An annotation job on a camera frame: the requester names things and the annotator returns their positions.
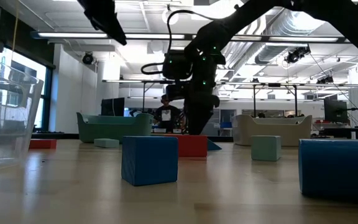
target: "man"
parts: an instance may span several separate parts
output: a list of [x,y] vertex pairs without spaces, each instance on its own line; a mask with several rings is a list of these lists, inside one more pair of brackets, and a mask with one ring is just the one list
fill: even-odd
[[168,133],[173,132],[175,123],[178,120],[181,111],[178,108],[169,105],[169,100],[166,95],[163,95],[161,98],[163,106],[155,111],[154,118],[160,122],[158,128],[166,129]]

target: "ceiling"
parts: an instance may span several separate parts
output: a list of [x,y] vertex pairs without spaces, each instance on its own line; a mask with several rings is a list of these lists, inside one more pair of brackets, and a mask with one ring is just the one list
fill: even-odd
[[[83,14],[83,8],[73,1],[53,1],[53,0],[20,0],[19,19],[32,26],[38,31],[54,32],[95,32],[90,22]],[[158,4],[150,3],[152,1],[116,3],[118,19],[124,32],[137,33],[167,33],[167,25],[163,21],[162,12],[167,8],[165,4],[159,1]],[[193,7],[193,0],[184,0],[172,3],[171,9],[196,9],[202,12],[208,12],[211,15],[224,17],[232,12],[235,4],[241,3],[239,0],[220,0],[219,7]],[[0,0],[0,6],[12,14],[15,14],[16,5],[12,0]],[[280,8],[274,8],[266,14],[266,23],[276,18],[281,12]],[[172,25],[173,33],[195,34],[198,29],[207,24],[206,20],[196,20],[188,14],[180,14],[178,21]],[[341,35],[333,26],[324,23],[314,30],[311,35]],[[115,45],[110,40],[71,40],[71,49],[81,49],[86,45]],[[188,41],[174,41],[174,47],[185,47]],[[140,74],[140,68],[145,63],[161,62],[162,54],[150,53],[150,41],[132,40],[126,46],[116,46],[116,51],[123,59],[121,74],[124,78],[147,79],[148,76]],[[314,59],[305,57],[299,63],[288,65],[283,62],[285,53],[275,58],[267,67],[263,67],[261,73],[248,75],[259,76],[260,82],[307,82],[310,78],[318,78],[321,69],[330,71],[338,83],[347,81],[347,68],[358,62],[358,49],[351,44],[310,44]],[[95,52],[94,55],[103,60],[107,58],[109,52]]]

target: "foam block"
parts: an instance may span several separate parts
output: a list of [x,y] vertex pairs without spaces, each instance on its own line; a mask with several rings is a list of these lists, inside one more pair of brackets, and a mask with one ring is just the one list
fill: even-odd
[[217,150],[221,150],[222,148],[219,147],[217,144],[215,144],[214,142],[212,142],[211,140],[208,140],[208,150],[209,151],[217,151]]
[[178,138],[179,157],[206,157],[208,151],[207,136],[191,136],[169,134],[166,136]]
[[121,177],[133,186],[177,181],[178,139],[124,137]]
[[300,140],[304,195],[358,200],[358,140]]
[[56,149],[56,139],[31,139],[29,149]]
[[115,139],[95,139],[93,144],[98,147],[104,148],[117,148],[119,147],[119,141]]
[[253,136],[251,149],[253,160],[277,161],[281,158],[281,137]]

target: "blue triangular block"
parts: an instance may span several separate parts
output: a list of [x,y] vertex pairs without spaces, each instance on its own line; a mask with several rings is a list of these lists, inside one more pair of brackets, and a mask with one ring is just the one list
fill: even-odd
[[208,140],[208,150],[209,151],[216,151],[216,150],[221,150],[222,148],[219,147],[217,144],[215,144],[214,142],[212,142],[211,140]]

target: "security camera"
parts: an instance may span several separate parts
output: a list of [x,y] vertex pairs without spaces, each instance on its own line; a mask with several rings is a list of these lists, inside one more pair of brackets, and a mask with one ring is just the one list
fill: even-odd
[[84,62],[85,65],[93,65],[96,62],[95,58],[93,57],[93,53],[85,53],[85,56],[82,58],[82,62]]

